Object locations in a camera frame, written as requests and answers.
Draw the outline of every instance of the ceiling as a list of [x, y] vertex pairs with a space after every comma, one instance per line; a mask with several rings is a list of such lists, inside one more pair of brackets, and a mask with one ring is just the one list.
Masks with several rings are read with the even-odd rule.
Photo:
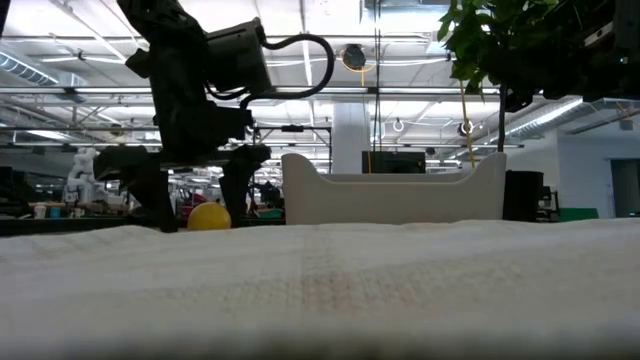
[[[69, 0], [66, 5], [72, 15], [55, 3], [63, 0], [14, 0], [12, 2], [0, 46], [43, 73], [69, 72], [86, 80], [86, 86], [126, 87], [148, 86], [123, 65], [120, 57], [132, 55], [138, 47], [147, 46], [144, 39], [132, 30], [115, 0]], [[348, 71], [339, 60], [347, 44], [358, 43], [373, 60], [373, 34], [376, 24], [361, 18], [359, 0], [181, 0], [185, 10], [198, 18], [207, 31], [215, 31], [260, 17], [271, 41], [308, 31], [325, 36], [338, 56], [336, 70], [329, 86], [375, 86], [375, 70], [361, 76]], [[463, 121], [458, 86], [450, 79], [451, 63], [446, 60], [442, 44], [435, 41], [438, 19], [444, 14], [447, 1], [432, 0], [420, 11], [382, 16], [377, 24], [383, 34], [383, 58], [380, 67], [381, 87], [439, 87], [450, 89], [442, 94], [382, 96], [381, 118], [385, 122], [385, 142], [419, 142], [425, 144], [463, 143], [456, 128]], [[105, 41], [96, 39], [96, 34]], [[275, 86], [309, 86], [322, 77], [326, 61], [322, 49], [308, 46], [310, 74], [304, 62], [304, 47], [294, 44], [280, 51], [265, 50], [269, 75]], [[78, 55], [87, 59], [80, 61]], [[0, 71], [0, 86], [34, 86], [13, 75]], [[22, 114], [35, 126], [47, 124], [47, 116], [55, 121], [71, 124], [81, 119], [81, 126], [110, 126], [121, 123], [126, 127], [152, 126], [154, 108], [148, 95], [91, 95], [79, 106], [55, 96], [36, 94], [5, 94], [0, 100], [12, 101], [13, 108], [28, 107]], [[476, 127], [473, 137], [481, 139], [495, 135], [499, 104], [496, 96], [468, 97], [467, 114]], [[254, 118], [262, 125], [305, 124], [331, 126], [335, 101], [362, 102], [371, 109], [374, 101], [366, 96], [324, 96], [310, 101], [256, 103]], [[516, 114], [507, 114], [507, 122], [517, 122], [534, 110], [553, 106], [553, 101], [537, 98], [532, 106]], [[394, 130], [402, 122], [401, 131]], [[101, 141], [135, 142], [144, 133], [125, 136], [90, 134]], [[328, 157], [322, 141], [312, 133], [283, 134], [274, 132], [271, 141], [299, 141], [317, 143], [316, 148], [297, 151], [318, 158]], [[291, 149], [279, 149], [278, 153]], [[447, 158], [451, 151], [438, 157]]]

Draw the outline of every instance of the green plant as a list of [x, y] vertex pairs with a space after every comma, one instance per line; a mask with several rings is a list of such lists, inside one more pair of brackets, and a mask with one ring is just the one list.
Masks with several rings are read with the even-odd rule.
[[501, 51], [535, 48], [553, 37], [541, 20], [557, 4], [557, 0], [451, 0], [449, 11], [440, 19], [438, 41], [449, 35], [445, 48], [455, 54], [451, 78], [466, 82], [465, 92], [482, 96], [485, 78], [500, 85], [500, 137], [498, 150], [504, 145], [504, 113], [507, 83], [496, 71], [495, 56]]

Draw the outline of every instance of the white container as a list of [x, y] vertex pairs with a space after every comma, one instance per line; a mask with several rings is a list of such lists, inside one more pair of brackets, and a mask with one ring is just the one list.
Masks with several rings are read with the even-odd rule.
[[33, 208], [33, 217], [36, 219], [44, 219], [47, 216], [47, 207], [43, 203], [37, 203]]

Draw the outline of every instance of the white cloth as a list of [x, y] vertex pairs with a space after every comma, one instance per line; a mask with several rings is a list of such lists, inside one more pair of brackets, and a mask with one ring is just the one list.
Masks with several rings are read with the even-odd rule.
[[0, 339], [14, 346], [265, 324], [297, 334], [345, 322], [575, 335], [635, 329], [639, 310], [638, 220], [0, 239]]

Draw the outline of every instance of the yellow ball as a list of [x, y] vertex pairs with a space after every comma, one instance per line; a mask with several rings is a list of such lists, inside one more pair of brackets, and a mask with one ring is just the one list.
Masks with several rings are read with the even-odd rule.
[[208, 202], [191, 211], [187, 222], [189, 230], [226, 230], [231, 228], [231, 216], [222, 205]]

